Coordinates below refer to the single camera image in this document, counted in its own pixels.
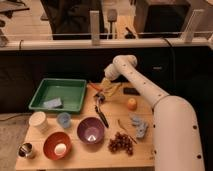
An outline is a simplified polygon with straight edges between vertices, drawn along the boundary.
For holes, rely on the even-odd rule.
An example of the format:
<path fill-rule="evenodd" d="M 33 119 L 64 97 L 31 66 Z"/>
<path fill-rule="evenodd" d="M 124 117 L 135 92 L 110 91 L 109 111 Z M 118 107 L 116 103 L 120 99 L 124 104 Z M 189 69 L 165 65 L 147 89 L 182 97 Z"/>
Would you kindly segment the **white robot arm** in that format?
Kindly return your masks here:
<path fill-rule="evenodd" d="M 194 108 L 150 81 L 136 65 L 134 55 L 117 55 L 104 72 L 109 80 L 123 75 L 153 109 L 155 171 L 205 171 Z"/>

